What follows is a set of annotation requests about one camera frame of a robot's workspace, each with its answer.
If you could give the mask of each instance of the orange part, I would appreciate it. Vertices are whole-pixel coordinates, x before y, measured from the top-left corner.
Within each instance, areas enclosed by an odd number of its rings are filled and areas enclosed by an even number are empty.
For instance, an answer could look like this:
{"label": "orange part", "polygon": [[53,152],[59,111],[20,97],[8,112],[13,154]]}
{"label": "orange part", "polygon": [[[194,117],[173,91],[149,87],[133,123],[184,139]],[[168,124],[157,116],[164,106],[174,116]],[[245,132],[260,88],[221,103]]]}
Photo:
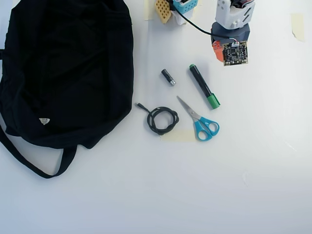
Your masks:
{"label": "orange part", "polygon": [[216,40],[213,43],[213,49],[216,55],[216,58],[220,61],[223,62],[224,61],[224,57],[223,57],[223,47],[220,45],[220,41]]}

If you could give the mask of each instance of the yellow perforated block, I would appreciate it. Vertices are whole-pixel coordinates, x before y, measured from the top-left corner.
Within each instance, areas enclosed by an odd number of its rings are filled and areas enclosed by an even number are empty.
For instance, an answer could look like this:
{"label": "yellow perforated block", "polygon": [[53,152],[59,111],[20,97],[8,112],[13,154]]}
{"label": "yellow perforated block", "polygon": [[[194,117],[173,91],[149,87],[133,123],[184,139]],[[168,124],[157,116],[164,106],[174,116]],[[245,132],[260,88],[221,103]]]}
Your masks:
{"label": "yellow perforated block", "polygon": [[157,0],[155,9],[162,23],[167,23],[171,17],[169,3],[166,0]]}

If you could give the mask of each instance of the green marker cap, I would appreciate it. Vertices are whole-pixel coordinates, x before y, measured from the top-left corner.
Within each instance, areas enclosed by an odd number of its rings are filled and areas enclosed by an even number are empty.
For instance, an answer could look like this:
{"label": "green marker cap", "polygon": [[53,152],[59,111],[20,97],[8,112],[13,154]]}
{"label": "green marker cap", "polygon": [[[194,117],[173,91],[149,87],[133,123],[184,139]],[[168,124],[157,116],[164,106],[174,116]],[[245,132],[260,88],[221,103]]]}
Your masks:
{"label": "green marker cap", "polygon": [[216,109],[221,105],[218,99],[216,99],[215,94],[212,94],[210,97],[207,98],[207,100],[213,109]]}

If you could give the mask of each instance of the scissor blade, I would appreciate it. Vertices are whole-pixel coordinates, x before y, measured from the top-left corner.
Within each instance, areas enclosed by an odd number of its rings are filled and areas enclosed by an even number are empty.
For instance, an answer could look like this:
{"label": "scissor blade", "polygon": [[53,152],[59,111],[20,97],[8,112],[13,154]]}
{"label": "scissor blade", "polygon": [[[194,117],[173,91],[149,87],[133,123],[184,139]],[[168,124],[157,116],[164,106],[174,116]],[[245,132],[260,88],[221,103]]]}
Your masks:
{"label": "scissor blade", "polygon": [[200,119],[200,116],[188,105],[183,101],[179,96],[176,96],[177,99],[181,102],[182,106],[185,108],[185,110],[190,114],[192,118]]}

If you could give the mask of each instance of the scissors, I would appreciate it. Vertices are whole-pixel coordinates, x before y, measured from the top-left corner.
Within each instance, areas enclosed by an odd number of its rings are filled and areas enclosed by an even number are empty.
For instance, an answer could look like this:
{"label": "scissors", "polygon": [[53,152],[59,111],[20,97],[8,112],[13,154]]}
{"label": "scissors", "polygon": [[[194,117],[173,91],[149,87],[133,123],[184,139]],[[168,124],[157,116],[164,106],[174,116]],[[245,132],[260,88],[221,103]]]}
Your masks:
{"label": "scissors", "polygon": [[[186,104],[179,96],[177,96],[185,110],[191,115],[196,128],[196,136],[199,141],[208,141],[211,140],[214,136],[216,136],[219,133],[220,126],[217,122],[211,121],[209,119],[206,119],[202,116],[199,116],[191,107],[189,107],[188,104]],[[210,126],[215,126],[215,131],[213,131]],[[206,135],[206,138],[203,139],[200,137],[200,133],[204,133]]]}

